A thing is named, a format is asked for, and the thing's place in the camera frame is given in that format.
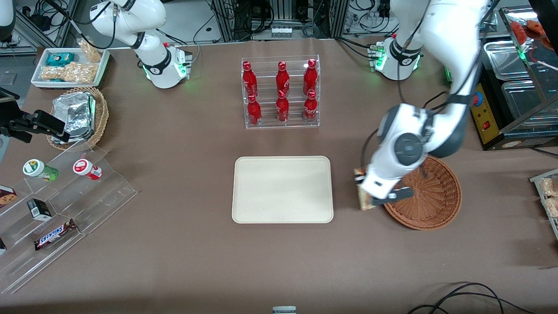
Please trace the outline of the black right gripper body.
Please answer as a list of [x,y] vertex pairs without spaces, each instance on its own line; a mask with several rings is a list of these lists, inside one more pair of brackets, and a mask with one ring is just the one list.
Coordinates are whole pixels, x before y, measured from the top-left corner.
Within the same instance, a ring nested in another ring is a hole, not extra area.
[[21,118],[18,99],[19,95],[4,88],[0,89],[0,127],[8,127],[10,121]]

